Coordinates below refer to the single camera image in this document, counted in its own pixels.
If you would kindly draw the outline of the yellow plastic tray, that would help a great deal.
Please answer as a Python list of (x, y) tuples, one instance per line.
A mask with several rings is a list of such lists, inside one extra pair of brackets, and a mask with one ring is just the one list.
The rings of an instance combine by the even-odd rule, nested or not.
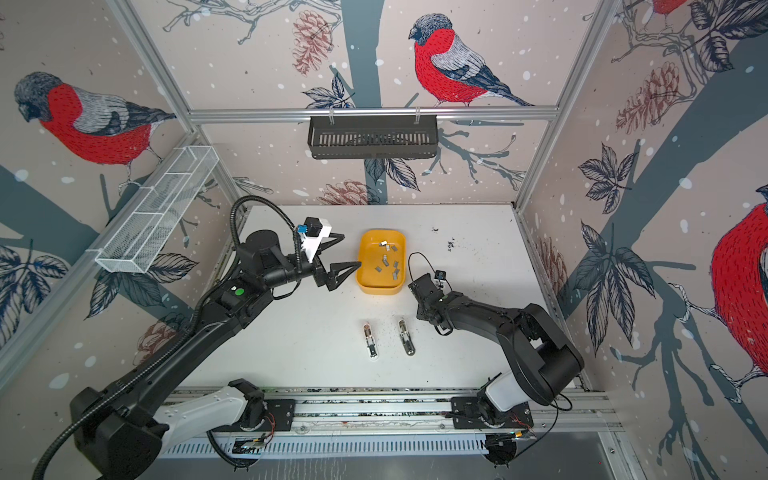
[[(398, 247), (398, 251), (380, 246), (380, 242), (388, 241)], [(382, 256), (388, 256), (388, 265), (382, 262)], [(356, 272), (356, 281), (363, 293), (368, 295), (395, 295), (401, 291), (405, 283), (407, 267), (406, 238), (397, 230), (374, 229), (365, 232), (360, 240), (358, 260), (361, 267)], [(400, 262), (399, 268), (394, 262)], [(382, 272), (375, 271), (381, 267)], [(393, 279), (395, 269), (400, 270), (399, 280)]]

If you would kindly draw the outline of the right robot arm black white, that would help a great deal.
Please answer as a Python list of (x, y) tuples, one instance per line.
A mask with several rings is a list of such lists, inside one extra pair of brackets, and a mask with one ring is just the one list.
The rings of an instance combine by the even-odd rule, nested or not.
[(411, 281), (408, 288), (417, 301), (416, 317), (439, 335), (469, 332), (502, 349), (510, 370), (481, 387), (477, 412), (471, 416), (489, 426), (506, 422), (522, 404), (552, 405), (584, 368), (578, 349), (538, 304), (504, 308), (460, 292), (446, 294), (428, 274)]

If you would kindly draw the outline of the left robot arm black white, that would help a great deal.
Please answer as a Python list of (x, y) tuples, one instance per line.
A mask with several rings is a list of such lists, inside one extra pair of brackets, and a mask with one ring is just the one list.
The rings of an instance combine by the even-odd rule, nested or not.
[(225, 278), (196, 306), (190, 323), (142, 364), (102, 390), (83, 389), (70, 402), (77, 450), (104, 479), (136, 479), (161, 452), (170, 425), (155, 419), (166, 398), (216, 349), (247, 328), (271, 303), (274, 289), (311, 277), (333, 291), (360, 262), (324, 266), (302, 250), (282, 253), (272, 230), (237, 247)]

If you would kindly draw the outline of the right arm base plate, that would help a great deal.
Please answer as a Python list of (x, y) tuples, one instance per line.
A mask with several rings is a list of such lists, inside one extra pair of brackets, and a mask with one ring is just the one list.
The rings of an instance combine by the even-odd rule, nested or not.
[(507, 411), (498, 410), (489, 400), (478, 397), (453, 397), (445, 414), (457, 430), (467, 429), (523, 429), (533, 428), (528, 403), (522, 403)]

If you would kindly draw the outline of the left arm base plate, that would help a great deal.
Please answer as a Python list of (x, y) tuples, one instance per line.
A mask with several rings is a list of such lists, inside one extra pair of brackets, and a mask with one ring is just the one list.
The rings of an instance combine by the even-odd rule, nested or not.
[(293, 399), (250, 401), (233, 427), (243, 432), (288, 432), (292, 428), (295, 409)]

